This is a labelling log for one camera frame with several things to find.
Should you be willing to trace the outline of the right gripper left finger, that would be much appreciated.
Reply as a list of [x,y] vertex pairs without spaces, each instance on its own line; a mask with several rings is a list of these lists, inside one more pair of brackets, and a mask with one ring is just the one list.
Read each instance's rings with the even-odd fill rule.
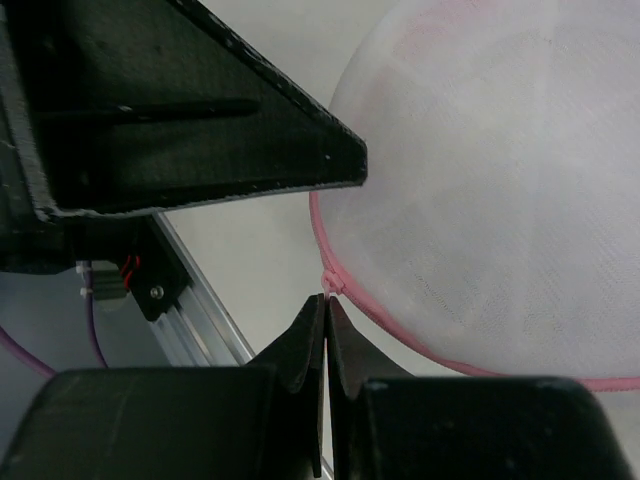
[[237,367],[77,370],[35,397],[5,479],[310,479],[322,474],[325,299]]

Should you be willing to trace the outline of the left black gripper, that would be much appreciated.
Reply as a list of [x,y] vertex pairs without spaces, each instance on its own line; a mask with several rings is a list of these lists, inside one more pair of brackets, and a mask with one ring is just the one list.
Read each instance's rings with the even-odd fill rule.
[[75,41],[66,1],[1,4],[1,268],[71,261],[56,210],[75,189]]

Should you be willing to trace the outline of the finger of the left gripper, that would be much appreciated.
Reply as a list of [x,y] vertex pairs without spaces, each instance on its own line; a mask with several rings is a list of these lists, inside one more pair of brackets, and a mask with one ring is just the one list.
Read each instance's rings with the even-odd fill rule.
[[4,116],[42,220],[359,186],[365,143],[197,1],[8,1]]

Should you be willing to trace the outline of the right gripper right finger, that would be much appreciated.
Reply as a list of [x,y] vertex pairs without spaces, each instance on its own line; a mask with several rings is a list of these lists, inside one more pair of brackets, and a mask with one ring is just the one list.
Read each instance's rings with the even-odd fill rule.
[[629,479],[596,398],[556,377],[419,377],[326,305],[338,479]]

